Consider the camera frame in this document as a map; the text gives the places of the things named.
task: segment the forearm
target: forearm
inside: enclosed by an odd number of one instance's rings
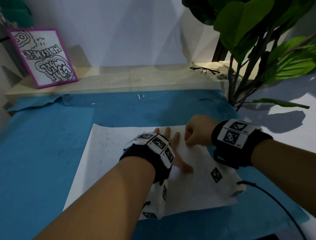
[[[275,140],[252,152],[253,166],[316,217],[316,154]]]
[[[130,239],[154,178],[148,161],[122,159],[35,239]]]

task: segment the finger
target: finger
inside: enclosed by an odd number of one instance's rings
[[[173,165],[181,170],[183,173],[194,173],[194,168],[184,162],[179,154],[176,155]]]
[[[170,138],[170,132],[171,132],[170,127],[166,127],[166,130],[165,130],[165,132],[164,132],[163,135],[164,135],[166,138]]]
[[[179,144],[179,141],[180,141],[180,133],[179,132],[175,133],[175,135],[172,138],[172,141],[173,141],[174,147],[176,148]]]
[[[198,144],[198,137],[196,136],[196,134],[192,133],[192,135],[188,138],[188,140],[185,141],[185,144],[188,147],[192,147],[194,145]]]
[[[189,125],[189,123],[185,126],[185,133],[184,133],[184,140],[188,140],[189,137],[192,135],[193,133],[193,129],[192,127]]]

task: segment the hand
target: hand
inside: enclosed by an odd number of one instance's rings
[[[160,131],[159,128],[156,128],[154,133],[159,133],[159,131]],[[193,167],[187,164],[186,162],[184,162],[177,152],[177,146],[180,140],[180,133],[176,132],[174,137],[170,138],[170,131],[171,131],[170,127],[167,127],[163,135],[169,140],[170,146],[174,154],[176,155],[176,157],[173,160],[173,166],[176,166],[177,168],[179,168],[183,173],[193,173],[194,172]]]
[[[219,123],[207,115],[194,115],[185,127],[185,144],[212,146],[212,132]]]

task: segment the purple frame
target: purple frame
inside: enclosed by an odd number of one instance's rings
[[[71,80],[67,80],[67,81],[60,81],[60,82],[56,82],[56,83],[50,83],[50,84],[46,84],[46,85],[38,85],[35,76],[33,75],[30,67],[28,66],[28,63],[26,62],[25,58],[22,55],[22,52],[21,52],[19,46],[17,45],[17,43],[14,40],[13,35],[11,34],[11,32],[17,32],[17,31],[28,31],[28,32],[32,32],[32,31],[55,31],[56,35],[58,37],[58,40],[60,42],[60,45],[61,45],[61,47],[62,47],[62,49],[63,49],[63,51],[65,53],[66,59],[67,59],[67,61],[69,63],[69,66],[70,66],[71,70],[74,73],[75,79],[71,79]],[[64,44],[63,44],[63,42],[61,40],[61,37],[60,37],[59,32],[58,32],[57,29],[55,29],[55,28],[9,28],[9,29],[7,29],[7,33],[9,35],[10,39],[12,40],[12,43],[13,43],[14,47],[16,48],[16,50],[21,55],[22,61],[23,61],[24,65],[25,65],[28,73],[30,74],[30,76],[32,77],[34,82],[36,83],[37,88],[52,87],[52,86],[56,86],[56,85],[62,85],[62,84],[67,84],[67,83],[72,83],[72,82],[77,82],[78,81],[76,72],[75,72],[75,70],[74,70],[74,68],[73,68],[73,66],[72,66],[72,64],[70,62],[69,56],[68,56],[68,54],[67,54],[67,52],[65,50]]]

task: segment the cloth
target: cloth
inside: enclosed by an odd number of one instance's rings
[[[138,94],[145,97],[138,99]],[[106,127],[185,125],[194,114],[238,118],[217,90],[63,96],[17,112],[0,135],[0,239],[29,240],[63,210],[93,123]],[[212,156],[214,148],[208,148]],[[254,168],[237,171],[276,197],[299,222],[302,209]],[[239,204],[139,221],[132,239],[253,240],[291,220],[268,196],[248,187]]]

